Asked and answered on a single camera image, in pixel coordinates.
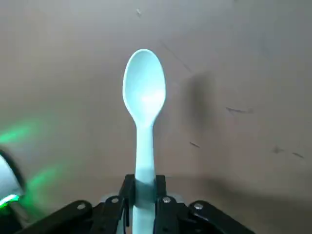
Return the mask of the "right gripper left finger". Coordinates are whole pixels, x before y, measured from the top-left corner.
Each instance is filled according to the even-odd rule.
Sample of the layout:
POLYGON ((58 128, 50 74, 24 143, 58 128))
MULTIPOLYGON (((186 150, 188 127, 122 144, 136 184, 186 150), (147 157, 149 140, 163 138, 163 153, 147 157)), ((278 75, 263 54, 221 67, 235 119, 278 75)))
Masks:
POLYGON ((129 226, 129 207, 135 198, 135 176, 126 175, 117 195, 96 206, 74 201, 19 234, 124 234, 129 226))

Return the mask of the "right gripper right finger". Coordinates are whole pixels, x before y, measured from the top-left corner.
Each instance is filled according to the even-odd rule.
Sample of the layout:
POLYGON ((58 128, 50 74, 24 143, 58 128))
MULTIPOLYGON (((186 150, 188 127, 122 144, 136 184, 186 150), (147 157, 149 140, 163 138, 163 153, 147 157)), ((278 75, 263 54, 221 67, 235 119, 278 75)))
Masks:
POLYGON ((166 177, 156 176, 155 234, 253 234, 220 209, 204 200, 189 205, 167 194, 166 177))

